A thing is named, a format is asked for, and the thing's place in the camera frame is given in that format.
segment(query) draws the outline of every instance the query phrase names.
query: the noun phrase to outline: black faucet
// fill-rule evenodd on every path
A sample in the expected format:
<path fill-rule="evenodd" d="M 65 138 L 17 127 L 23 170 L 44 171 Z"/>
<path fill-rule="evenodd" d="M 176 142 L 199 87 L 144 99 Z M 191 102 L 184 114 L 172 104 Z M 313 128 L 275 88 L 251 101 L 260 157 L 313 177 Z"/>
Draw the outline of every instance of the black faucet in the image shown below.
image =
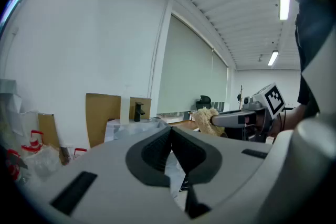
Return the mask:
<path fill-rule="evenodd" d="M 140 121 L 140 115 L 145 115 L 145 112 L 141 109 L 143 103 L 135 102 L 134 121 Z"/>

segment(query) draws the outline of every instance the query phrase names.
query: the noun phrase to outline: ceiling light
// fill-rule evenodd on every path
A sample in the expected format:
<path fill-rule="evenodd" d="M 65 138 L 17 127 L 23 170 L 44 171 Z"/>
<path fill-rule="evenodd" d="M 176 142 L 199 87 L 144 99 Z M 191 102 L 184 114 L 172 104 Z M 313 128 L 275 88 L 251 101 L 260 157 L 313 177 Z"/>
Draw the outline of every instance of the ceiling light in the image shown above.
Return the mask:
<path fill-rule="evenodd" d="M 280 20 L 287 20 L 289 14 L 290 0 L 280 0 Z"/>
<path fill-rule="evenodd" d="M 275 59 L 277 59 L 278 54 L 279 54 L 279 51 L 277 51 L 277 50 L 274 50 L 274 51 L 273 51 L 273 54 L 272 54 L 272 56 L 271 56 L 271 59 L 270 59 L 269 62 L 268 62 L 268 65 L 269 65 L 269 66 L 271 66 L 271 65 L 274 64 L 274 61 L 275 61 Z"/>

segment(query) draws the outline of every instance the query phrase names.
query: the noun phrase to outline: cardboard sheet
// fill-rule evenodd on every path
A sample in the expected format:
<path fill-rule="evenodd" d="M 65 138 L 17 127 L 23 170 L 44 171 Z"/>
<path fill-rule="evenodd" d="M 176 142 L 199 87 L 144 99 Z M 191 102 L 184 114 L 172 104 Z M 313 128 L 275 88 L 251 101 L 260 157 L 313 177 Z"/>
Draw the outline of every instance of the cardboard sheet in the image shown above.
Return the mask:
<path fill-rule="evenodd" d="M 143 103 L 141 106 L 141 109 L 143 112 L 145 112 L 144 115 L 141 115 L 141 119 L 149 119 L 149 115 L 151 113 L 151 103 L 152 99 L 150 98 L 136 98 L 136 97 L 131 97 L 131 102 L 130 102 L 130 120 L 134 120 L 134 112 L 135 112 L 135 102 L 140 102 Z"/>
<path fill-rule="evenodd" d="M 91 147 L 104 143 L 107 121 L 120 118 L 120 104 L 120 96 L 86 94 L 86 126 Z"/>
<path fill-rule="evenodd" d="M 59 159 L 61 163 L 64 164 L 66 158 L 64 157 L 63 152 L 60 150 L 54 115 L 39 113 L 38 125 L 39 130 L 44 133 L 44 144 L 55 148 L 59 152 Z"/>

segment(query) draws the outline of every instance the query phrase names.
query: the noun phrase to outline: ceiling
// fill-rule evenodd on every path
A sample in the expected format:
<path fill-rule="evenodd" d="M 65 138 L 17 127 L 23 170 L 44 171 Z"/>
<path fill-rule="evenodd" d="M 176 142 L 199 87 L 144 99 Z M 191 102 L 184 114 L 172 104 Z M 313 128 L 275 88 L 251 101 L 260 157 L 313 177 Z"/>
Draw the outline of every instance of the ceiling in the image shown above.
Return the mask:
<path fill-rule="evenodd" d="M 279 0 L 190 0 L 210 21 L 233 57 L 237 70 L 300 69 L 295 42 L 298 3 L 288 20 L 279 20 Z M 274 50 L 279 56 L 272 67 Z"/>

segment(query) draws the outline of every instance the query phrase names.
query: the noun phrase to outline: dark shirt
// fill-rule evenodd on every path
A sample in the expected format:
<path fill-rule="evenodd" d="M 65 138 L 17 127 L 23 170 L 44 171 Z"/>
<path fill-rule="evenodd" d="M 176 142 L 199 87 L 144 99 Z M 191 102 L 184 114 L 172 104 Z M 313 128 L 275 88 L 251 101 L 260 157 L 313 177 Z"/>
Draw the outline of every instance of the dark shirt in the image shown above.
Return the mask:
<path fill-rule="evenodd" d="M 319 112 L 315 98 L 302 72 L 318 53 L 335 22 L 332 6 L 328 0 L 299 0 L 295 38 L 301 65 L 301 82 L 298 102 L 306 105 L 304 118 Z"/>

